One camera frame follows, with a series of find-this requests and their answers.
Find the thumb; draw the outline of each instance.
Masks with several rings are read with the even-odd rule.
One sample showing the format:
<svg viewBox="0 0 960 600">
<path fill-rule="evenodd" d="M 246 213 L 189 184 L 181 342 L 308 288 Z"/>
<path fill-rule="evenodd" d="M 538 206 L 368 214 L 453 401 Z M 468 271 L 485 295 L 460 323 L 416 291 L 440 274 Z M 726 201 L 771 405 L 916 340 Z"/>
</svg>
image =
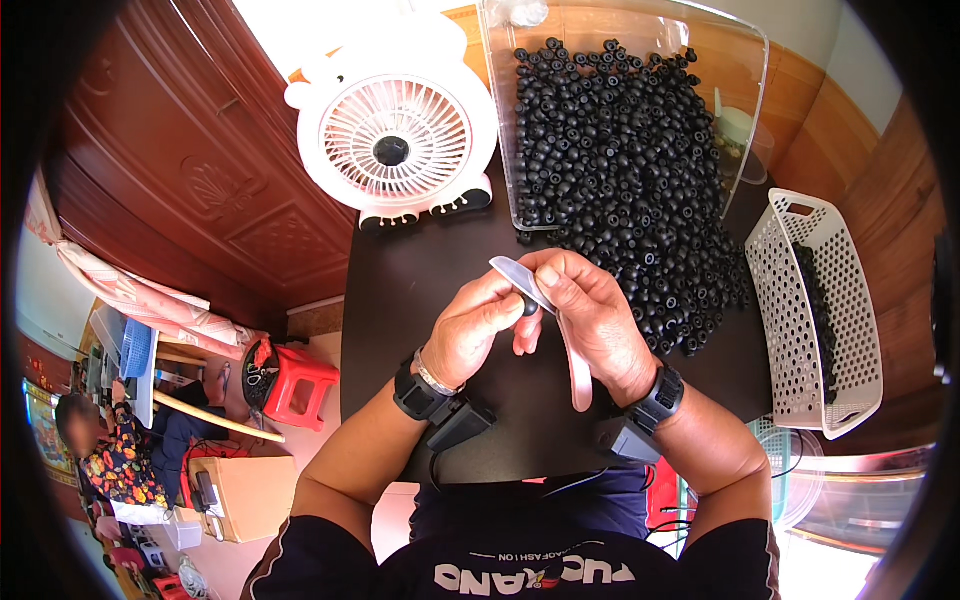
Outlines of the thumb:
<svg viewBox="0 0 960 600">
<path fill-rule="evenodd" d="M 484 304 L 467 315 L 471 332 L 489 337 L 514 326 L 523 316 L 523 298 L 511 294 L 504 300 Z"/>
<path fill-rule="evenodd" d="M 573 279 L 550 265 L 537 269 L 537 284 L 543 295 L 566 315 L 593 312 L 594 302 Z"/>
</svg>

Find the wooden stick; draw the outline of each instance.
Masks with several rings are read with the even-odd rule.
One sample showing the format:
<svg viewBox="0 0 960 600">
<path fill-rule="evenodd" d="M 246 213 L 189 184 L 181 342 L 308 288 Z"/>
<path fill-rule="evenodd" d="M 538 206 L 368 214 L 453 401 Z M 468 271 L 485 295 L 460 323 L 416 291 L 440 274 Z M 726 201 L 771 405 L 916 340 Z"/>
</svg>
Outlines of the wooden stick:
<svg viewBox="0 0 960 600">
<path fill-rule="evenodd" d="M 183 340 L 175 338 L 172 335 L 167 335 L 166 333 L 161 333 L 159 336 L 157 336 L 157 340 L 159 342 L 163 342 L 164 344 L 180 344 L 182 346 L 193 346 L 189 342 L 184 342 Z"/>
<path fill-rule="evenodd" d="M 287 439 L 283 434 L 280 433 L 271 433 L 269 431 L 260 431 L 259 429 L 254 429 L 248 425 L 242 423 L 234 422 L 229 419 L 224 419 L 223 417 L 218 417 L 207 413 L 201 408 L 196 406 L 190 406 L 186 402 L 181 402 L 174 397 L 170 397 L 159 390 L 154 390 L 154 400 L 160 404 L 166 404 L 174 410 L 179 410 L 182 413 L 190 415 L 191 417 L 196 417 L 199 420 L 205 420 L 208 423 L 213 423 L 214 425 L 220 425 L 226 429 L 232 429 L 239 433 L 246 434 L 248 436 L 254 436 L 255 438 L 262 438 L 264 440 L 270 440 L 271 442 L 278 442 L 284 444 Z"/>
<path fill-rule="evenodd" d="M 206 367 L 206 361 L 202 358 L 183 356 L 182 354 L 174 354 L 173 352 L 158 351 L 156 353 L 156 360 L 170 360 L 175 363 L 182 363 L 184 365 L 197 365 L 198 367 Z"/>
</svg>

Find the wooden cabinet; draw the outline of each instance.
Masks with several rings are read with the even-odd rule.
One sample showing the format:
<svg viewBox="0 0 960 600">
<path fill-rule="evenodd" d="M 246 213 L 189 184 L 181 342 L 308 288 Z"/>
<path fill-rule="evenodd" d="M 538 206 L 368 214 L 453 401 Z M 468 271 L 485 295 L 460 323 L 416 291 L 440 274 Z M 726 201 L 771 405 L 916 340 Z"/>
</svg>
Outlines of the wooden cabinet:
<svg viewBox="0 0 960 600">
<path fill-rule="evenodd" d="M 280 331 L 343 294 L 354 212 L 304 172 L 286 83 L 228 3 L 182 4 L 130 2 L 110 25 L 64 108 L 51 194 L 102 258 Z"/>
</svg>

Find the hair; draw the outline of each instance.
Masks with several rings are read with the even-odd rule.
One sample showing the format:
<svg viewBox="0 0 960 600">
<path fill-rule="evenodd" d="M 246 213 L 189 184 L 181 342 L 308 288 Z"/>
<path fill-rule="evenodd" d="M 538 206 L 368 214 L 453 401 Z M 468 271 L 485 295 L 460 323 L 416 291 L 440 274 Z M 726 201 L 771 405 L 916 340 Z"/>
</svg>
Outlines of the hair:
<svg viewBox="0 0 960 600">
<path fill-rule="evenodd" d="M 67 425 L 74 418 L 82 417 L 86 413 L 89 404 L 90 400 L 85 396 L 68 394 L 60 397 L 57 408 L 54 409 L 54 419 L 57 421 L 57 433 L 60 434 L 60 439 L 63 440 L 66 448 L 70 450 L 70 453 L 74 456 L 77 456 L 77 452 L 70 441 L 70 436 L 66 433 Z"/>
</svg>

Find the fan grille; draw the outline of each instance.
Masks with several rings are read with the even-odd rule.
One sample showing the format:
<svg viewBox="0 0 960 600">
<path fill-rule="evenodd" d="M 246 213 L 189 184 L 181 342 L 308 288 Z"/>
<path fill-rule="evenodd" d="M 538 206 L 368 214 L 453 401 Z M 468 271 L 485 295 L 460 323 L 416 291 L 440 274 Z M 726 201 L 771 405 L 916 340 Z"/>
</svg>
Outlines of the fan grille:
<svg viewBox="0 0 960 600">
<path fill-rule="evenodd" d="M 409 200 L 436 193 L 468 156 L 469 128 L 463 110 L 432 84 L 416 80 L 364 82 L 349 90 L 321 124 L 326 156 L 364 193 Z M 396 166 L 379 162 L 376 143 L 399 137 L 410 147 Z"/>
</svg>

